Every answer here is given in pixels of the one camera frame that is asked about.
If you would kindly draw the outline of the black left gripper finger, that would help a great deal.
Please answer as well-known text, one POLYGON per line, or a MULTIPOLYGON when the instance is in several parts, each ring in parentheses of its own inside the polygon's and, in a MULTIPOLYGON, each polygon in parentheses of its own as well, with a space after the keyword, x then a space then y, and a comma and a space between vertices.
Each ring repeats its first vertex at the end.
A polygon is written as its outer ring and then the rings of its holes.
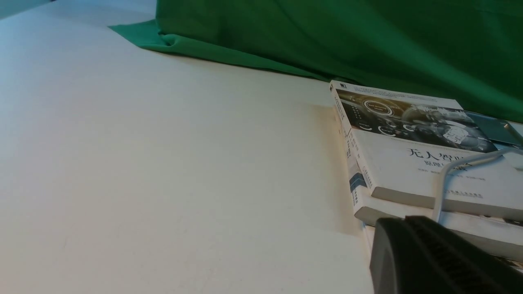
POLYGON ((425 216, 380 218, 370 273, 376 294, 521 294, 522 273, 425 216))

